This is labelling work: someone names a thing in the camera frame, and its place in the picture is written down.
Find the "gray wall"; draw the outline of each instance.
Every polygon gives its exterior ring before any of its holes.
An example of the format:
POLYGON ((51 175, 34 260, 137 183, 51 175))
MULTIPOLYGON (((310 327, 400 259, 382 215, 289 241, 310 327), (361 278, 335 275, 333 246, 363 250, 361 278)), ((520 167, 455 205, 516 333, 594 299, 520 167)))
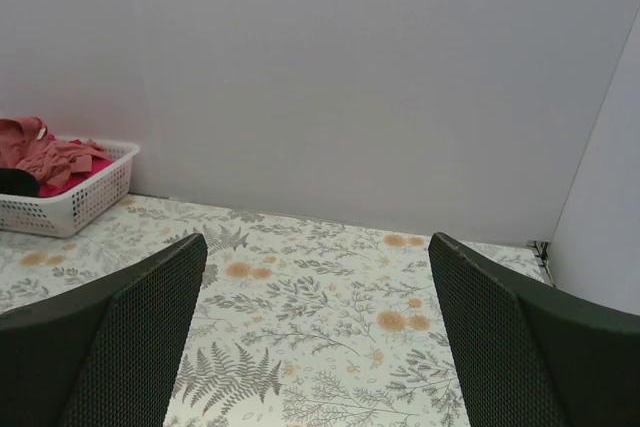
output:
POLYGON ((0 107, 140 192, 548 239, 639 0, 0 0, 0 107))
POLYGON ((640 314, 640 22, 636 21, 553 236, 559 288, 640 314))

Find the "floral tablecloth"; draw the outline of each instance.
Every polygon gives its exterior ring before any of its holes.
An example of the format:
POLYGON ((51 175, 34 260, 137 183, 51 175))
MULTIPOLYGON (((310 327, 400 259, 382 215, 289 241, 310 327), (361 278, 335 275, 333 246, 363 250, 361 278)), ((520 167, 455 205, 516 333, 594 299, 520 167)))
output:
MULTIPOLYGON (((428 237, 129 196, 71 239, 0 233, 0 312, 192 232, 209 260, 165 427, 469 425, 428 237)), ((541 280, 527 249, 470 245, 541 280)))

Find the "table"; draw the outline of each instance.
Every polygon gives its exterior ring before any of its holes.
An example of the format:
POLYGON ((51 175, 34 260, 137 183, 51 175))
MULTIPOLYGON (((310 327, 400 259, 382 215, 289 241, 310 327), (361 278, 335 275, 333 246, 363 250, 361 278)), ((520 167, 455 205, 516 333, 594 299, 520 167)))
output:
MULTIPOLYGON (((424 236, 128 196, 70 239, 0 233, 0 312, 196 231, 210 255, 165 427, 469 425, 424 236)), ((541 280, 528 249, 468 245, 541 280)))

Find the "pile of clothes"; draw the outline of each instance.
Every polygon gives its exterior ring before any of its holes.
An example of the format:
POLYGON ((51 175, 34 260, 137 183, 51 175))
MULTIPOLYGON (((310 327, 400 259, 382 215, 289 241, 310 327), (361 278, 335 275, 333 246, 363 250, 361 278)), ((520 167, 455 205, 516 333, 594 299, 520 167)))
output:
POLYGON ((0 194, 54 197, 111 165, 89 140, 58 140, 38 117, 0 119, 0 194))

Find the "basket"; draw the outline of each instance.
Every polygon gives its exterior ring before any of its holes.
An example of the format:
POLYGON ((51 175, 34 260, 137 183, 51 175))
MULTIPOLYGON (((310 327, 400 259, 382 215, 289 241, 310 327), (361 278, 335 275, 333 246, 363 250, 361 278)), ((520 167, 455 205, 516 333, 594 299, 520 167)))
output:
POLYGON ((113 164, 55 197, 0 195, 0 229, 70 237, 127 195, 133 156, 140 148, 126 142, 96 142, 105 148, 113 164))

